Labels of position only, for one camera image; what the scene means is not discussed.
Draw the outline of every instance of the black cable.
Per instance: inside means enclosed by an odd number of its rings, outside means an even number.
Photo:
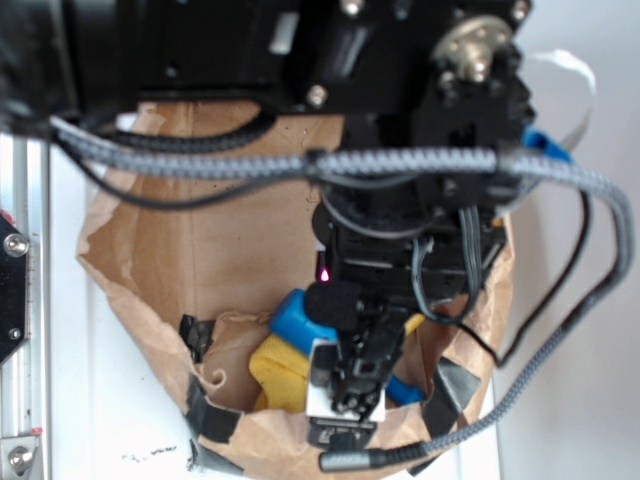
[[[478,346],[491,356],[491,358],[493,359],[493,363],[495,363],[496,365],[500,364],[501,359],[498,357],[498,354],[496,353],[496,351],[493,348],[491,348],[489,344],[487,344],[487,342],[485,342],[482,339],[482,337],[480,337],[480,335],[478,335],[473,328],[471,328],[469,325],[466,325],[464,323],[459,323],[458,328],[463,332],[465,332],[467,335],[469,335],[471,338],[473,338],[473,340],[478,344]]]
[[[462,312],[447,317],[434,312],[428,307],[422,285],[422,264],[428,253],[426,244],[414,240],[412,260],[412,283],[416,299],[422,314],[429,320],[441,325],[460,325],[476,304],[482,286],[482,252],[480,249],[480,219],[477,207],[468,207],[459,211],[460,230],[462,235],[462,254],[467,274],[467,290],[469,297]]]
[[[281,182],[283,180],[293,179],[294,177],[270,177],[270,178],[259,178],[256,180],[248,181],[243,183],[242,185],[238,185],[233,187],[230,190],[227,190],[222,193],[218,193],[215,195],[210,195],[206,197],[200,197],[191,200],[179,200],[179,201],[164,201],[164,200],[154,200],[148,197],[142,197],[139,195],[134,195],[124,190],[121,190],[108,182],[104,181],[97,175],[91,168],[89,168],[85,161],[80,158],[80,156],[73,152],[70,149],[63,148],[64,152],[73,160],[73,162],[80,168],[80,170],[100,189],[105,192],[113,195],[114,197],[122,200],[123,202],[130,203],[132,205],[136,205],[142,208],[149,208],[152,210],[161,210],[161,211],[182,211],[182,210],[190,210],[195,208],[206,207],[209,205],[220,204],[234,198],[240,197],[247,193],[253,192],[255,190],[264,188],[268,185],[271,185],[276,182]]]
[[[547,308],[549,303],[555,298],[557,293],[564,286],[566,281],[569,279],[569,277],[573,273],[578,261],[582,257],[582,254],[584,253],[584,249],[587,244],[587,239],[589,237],[589,232],[591,230],[593,209],[591,205],[592,203],[591,198],[589,197],[589,195],[583,192],[580,192],[580,200],[582,204],[582,226],[580,227],[580,234],[573,248],[571,257],[569,258],[567,265],[565,266],[564,270],[562,271],[562,273],[560,274],[556,282],[549,289],[549,291],[546,293],[544,298],[538,303],[538,305],[533,310],[533,312],[529,314],[529,316],[520,326],[520,328],[516,333],[516,336],[511,342],[511,345],[507,349],[507,352],[502,356],[502,358],[500,358],[497,352],[493,348],[491,348],[472,328],[470,328],[468,325],[465,325],[465,324],[458,325],[459,328],[463,330],[465,333],[467,333],[469,336],[471,336],[475,340],[475,342],[485,352],[491,355],[491,358],[493,359],[494,363],[498,368],[504,367],[508,363],[509,359],[516,353],[520,344],[522,343],[522,340],[524,339],[526,332],[536,322],[540,314]]]
[[[208,137],[166,137],[118,131],[109,140],[142,150],[164,153],[215,153],[243,147],[257,140],[276,122],[276,116],[261,110],[249,122],[231,132]]]

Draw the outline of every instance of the black tape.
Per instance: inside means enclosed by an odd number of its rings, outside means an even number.
[[[191,440],[191,459],[189,465],[198,465],[200,467],[216,470],[230,475],[242,476],[244,470],[222,455],[212,452],[206,447],[198,443],[197,434],[193,432],[194,440]]]
[[[466,368],[442,357],[433,374],[433,396],[424,404],[422,418],[431,438],[449,433],[476,393],[482,380]],[[422,473],[435,459],[408,469]]]
[[[194,376],[189,385],[187,421],[198,434],[217,443],[229,443],[242,413],[209,405],[200,382]]]

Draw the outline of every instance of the bolt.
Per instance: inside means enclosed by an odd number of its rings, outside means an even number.
[[[314,85],[307,93],[307,103],[312,107],[320,108],[329,98],[329,92],[322,85]]]
[[[531,6],[527,0],[517,0],[511,9],[511,16],[518,22],[523,21],[529,15]]]
[[[4,239],[4,251],[10,257],[24,256],[29,250],[29,242],[19,233],[12,233]]]
[[[458,193],[458,184],[452,178],[445,178],[442,184],[442,194],[445,197],[452,197]]]
[[[460,93],[455,88],[456,75],[453,72],[442,72],[438,80],[441,98],[446,108],[454,107],[460,100]]]
[[[24,473],[33,461],[33,453],[25,447],[16,447],[9,454],[9,465],[15,472]]]
[[[483,83],[491,75],[493,55],[485,44],[465,46],[464,57],[458,64],[458,78],[467,82]]]
[[[489,78],[491,64],[486,59],[476,58],[464,64],[462,69],[462,77],[465,80],[472,80],[476,83],[482,83]]]
[[[364,8],[364,0],[340,0],[340,10],[348,17],[357,17]]]
[[[178,76],[178,69],[173,65],[169,65],[165,69],[164,74],[169,78],[176,78]]]

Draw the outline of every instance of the gray braided cable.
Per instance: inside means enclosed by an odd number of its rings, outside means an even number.
[[[312,163],[302,156],[271,155],[225,158],[220,155],[157,154],[139,151],[85,132],[54,117],[57,141],[78,155],[142,175],[200,180],[407,173],[491,173],[497,160],[490,149],[416,148],[342,151],[318,154]]]

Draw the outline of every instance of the paper bag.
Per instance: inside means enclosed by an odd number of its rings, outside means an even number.
[[[135,129],[212,135],[237,128],[256,112],[248,102],[143,105]],[[332,149],[339,145],[341,130],[340,117],[282,117],[260,140],[228,154]],[[116,171],[106,179],[165,200],[196,198],[232,185]],[[200,444],[250,478],[375,479],[410,466],[323,474],[320,451],[306,443],[304,414],[249,413],[260,394],[248,370],[249,357],[269,333],[270,312],[292,289],[304,289],[314,280],[311,215],[318,202],[317,192],[301,180],[179,213],[140,209],[99,193],[79,240],[80,262],[106,292]],[[507,246],[467,320],[494,347],[506,325],[513,260]],[[216,319],[213,344],[198,365],[178,334],[183,314]],[[396,375],[420,387],[430,400],[389,409],[371,447],[425,440],[479,415],[492,363],[471,338],[455,327],[425,322],[407,338],[404,352]]]

